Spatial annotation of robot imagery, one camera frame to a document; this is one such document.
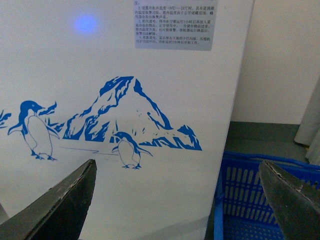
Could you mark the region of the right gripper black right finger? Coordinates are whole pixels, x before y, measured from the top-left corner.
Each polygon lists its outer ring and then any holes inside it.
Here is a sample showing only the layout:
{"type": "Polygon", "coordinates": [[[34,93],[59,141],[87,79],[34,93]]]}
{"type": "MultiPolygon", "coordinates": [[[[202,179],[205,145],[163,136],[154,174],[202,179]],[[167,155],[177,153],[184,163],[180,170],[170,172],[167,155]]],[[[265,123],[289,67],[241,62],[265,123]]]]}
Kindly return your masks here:
{"type": "Polygon", "coordinates": [[[286,240],[320,238],[320,191],[265,160],[259,177],[268,204],[286,240]]]}

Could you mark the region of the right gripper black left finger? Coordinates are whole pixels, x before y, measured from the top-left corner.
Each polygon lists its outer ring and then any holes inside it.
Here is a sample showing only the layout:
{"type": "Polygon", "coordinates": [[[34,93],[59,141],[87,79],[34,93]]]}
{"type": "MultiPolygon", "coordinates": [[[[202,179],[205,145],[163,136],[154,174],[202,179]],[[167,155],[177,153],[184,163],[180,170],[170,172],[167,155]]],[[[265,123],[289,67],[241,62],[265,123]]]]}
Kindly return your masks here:
{"type": "Polygon", "coordinates": [[[0,226],[2,240],[77,240],[95,189],[97,165],[89,159],[0,226]]]}

